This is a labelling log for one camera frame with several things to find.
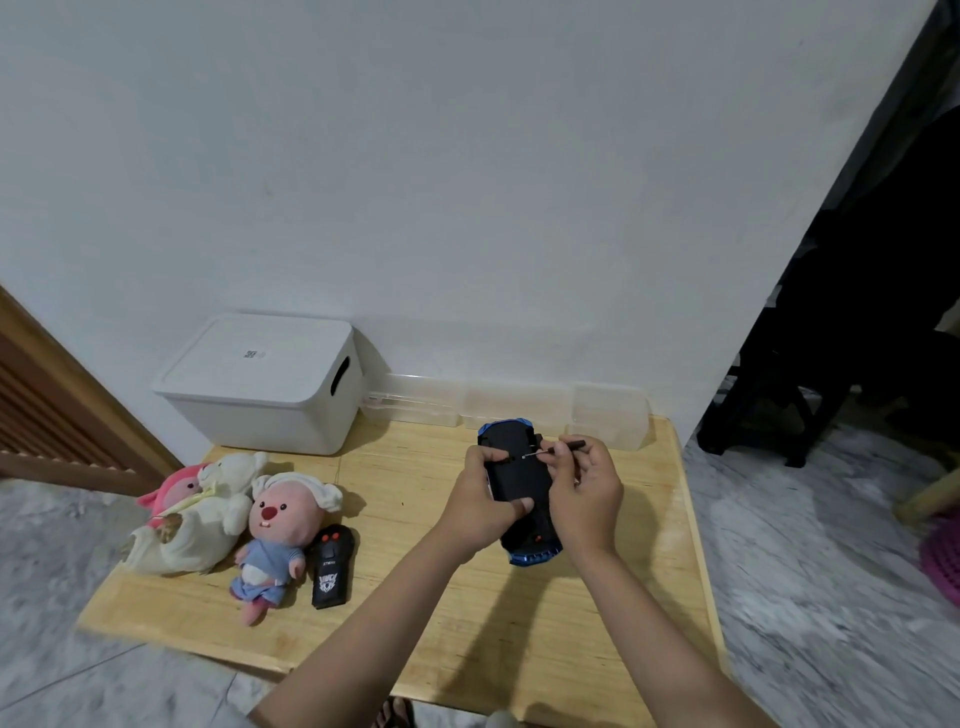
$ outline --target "storage box lid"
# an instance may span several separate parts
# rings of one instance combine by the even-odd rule
[[[167,397],[296,405],[320,390],[352,335],[346,321],[232,313],[206,323],[154,380]]]

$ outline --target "chair leg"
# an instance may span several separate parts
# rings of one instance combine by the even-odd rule
[[[804,431],[797,435],[793,446],[790,448],[790,454],[786,459],[787,468],[802,468],[806,465],[806,456],[810,448],[817,439],[824,433],[827,426],[840,411],[847,395],[850,393],[850,385],[839,385],[822,393],[820,406],[817,411],[804,423]]]
[[[733,444],[732,434],[776,375],[770,370],[742,367],[730,392],[720,404],[711,404],[697,433],[697,445],[704,452],[722,455]]]

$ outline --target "clear plastic container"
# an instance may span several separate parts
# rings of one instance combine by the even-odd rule
[[[371,420],[455,427],[463,402],[463,382],[386,374],[368,385],[360,410]]]
[[[467,387],[460,410],[464,426],[522,417],[544,435],[562,435],[570,421],[570,389],[562,385],[478,381]]]
[[[602,440],[608,448],[638,449],[650,427],[643,390],[604,384],[574,384],[568,431]]]

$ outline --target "white stuffed toy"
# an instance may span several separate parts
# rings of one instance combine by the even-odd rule
[[[161,527],[137,528],[123,563],[153,574],[213,569],[247,528],[251,487],[268,461],[266,452],[232,452],[205,466],[201,491],[160,513]]]

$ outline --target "marble floor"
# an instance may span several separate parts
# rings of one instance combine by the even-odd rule
[[[939,474],[888,433],[841,422],[802,470],[767,453],[684,462],[733,675],[784,726],[945,726],[960,709],[960,610],[916,570],[894,499]],[[130,499],[0,483],[0,725],[206,726],[267,687],[72,624],[140,524]],[[416,707],[418,723],[482,718]]]

